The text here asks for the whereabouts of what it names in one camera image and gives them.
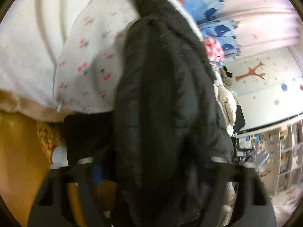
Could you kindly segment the cream puffer jacket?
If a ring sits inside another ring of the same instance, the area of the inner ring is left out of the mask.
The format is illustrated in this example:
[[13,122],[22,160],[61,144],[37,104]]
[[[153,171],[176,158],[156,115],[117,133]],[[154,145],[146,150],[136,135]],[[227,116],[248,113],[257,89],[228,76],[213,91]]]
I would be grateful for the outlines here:
[[236,122],[237,104],[231,91],[223,85],[214,85],[217,103],[221,108],[225,123],[226,131],[232,137],[234,125]]

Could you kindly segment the tree wall sticker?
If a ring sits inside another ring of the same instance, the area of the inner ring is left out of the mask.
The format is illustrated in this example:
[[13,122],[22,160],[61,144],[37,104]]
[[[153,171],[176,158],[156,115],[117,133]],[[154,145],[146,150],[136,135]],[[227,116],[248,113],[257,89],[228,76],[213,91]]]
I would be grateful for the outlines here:
[[240,75],[240,76],[236,76],[235,77],[235,80],[238,82],[240,80],[242,80],[243,78],[245,77],[248,77],[248,76],[255,76],[255,77],[259,77],[261,78],[262,80],[265,80],[264,79],[264,75],[265,73],[256,73],[256,70],[261,67],[261,66],[264,66],[264,64],[260,61],[259,64],[257,66],[255,66],[254,68],[248,68],[248,72],[243,74],[243,75]]

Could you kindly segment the black puffer jacket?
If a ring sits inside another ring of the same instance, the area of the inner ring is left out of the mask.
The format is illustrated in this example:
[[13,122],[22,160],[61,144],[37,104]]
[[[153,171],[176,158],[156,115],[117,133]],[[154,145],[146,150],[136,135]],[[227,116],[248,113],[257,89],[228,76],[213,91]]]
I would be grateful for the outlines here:
[[196,225],[209,203],[213,156],[233,144],[206,50],[167,0],[134,0],[115,97],[114,226]]

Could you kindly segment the whale print curtain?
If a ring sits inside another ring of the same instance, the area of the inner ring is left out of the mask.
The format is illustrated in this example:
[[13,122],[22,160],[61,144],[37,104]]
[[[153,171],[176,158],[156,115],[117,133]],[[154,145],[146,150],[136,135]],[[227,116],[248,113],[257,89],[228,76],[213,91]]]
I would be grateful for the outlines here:
[[202,36],[217,40],[226,58],[300,41],[300,18],[289,0],[178,0]]

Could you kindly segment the wooden bookshelf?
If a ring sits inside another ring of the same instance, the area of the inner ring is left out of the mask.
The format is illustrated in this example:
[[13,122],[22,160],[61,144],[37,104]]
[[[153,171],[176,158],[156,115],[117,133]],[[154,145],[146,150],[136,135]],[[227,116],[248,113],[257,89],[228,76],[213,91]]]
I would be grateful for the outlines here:
[[235,138],[238,149],[253,152],[256,171],[271,197],[302,182],[302,120],[298,117]]

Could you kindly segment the pink checkered cloth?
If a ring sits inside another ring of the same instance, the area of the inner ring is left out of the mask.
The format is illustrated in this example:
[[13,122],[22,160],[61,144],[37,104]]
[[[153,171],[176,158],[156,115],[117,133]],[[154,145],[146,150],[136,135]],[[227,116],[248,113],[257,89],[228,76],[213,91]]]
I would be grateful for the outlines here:
[[212,37],[203,38],[204,47],[209,61],[212,62],[223,62],[225,61],[224,51],[220,42]]

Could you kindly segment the person's black trouser leg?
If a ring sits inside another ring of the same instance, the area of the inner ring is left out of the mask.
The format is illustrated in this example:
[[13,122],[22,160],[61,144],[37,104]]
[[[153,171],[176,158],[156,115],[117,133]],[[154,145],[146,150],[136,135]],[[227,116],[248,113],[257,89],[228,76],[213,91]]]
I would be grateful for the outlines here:
[[116,141],[114,133],[114,112],[77,114],[65,117],[63,138],[67,145],[67,161],[74,166],[80,159],[92,157],[91,179],[94,186],[104,180],[102,157]]

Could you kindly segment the yellow floral slipper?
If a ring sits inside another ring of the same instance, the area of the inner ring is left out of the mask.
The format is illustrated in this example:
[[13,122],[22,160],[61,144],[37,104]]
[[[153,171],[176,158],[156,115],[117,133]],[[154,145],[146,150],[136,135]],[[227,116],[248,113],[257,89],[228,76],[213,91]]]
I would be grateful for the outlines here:
[[42,151],[50,163],[53,163],[55,150],[59,154],[67,153],[67,145],[61,131],[61,124],[38,121],[37,137]]

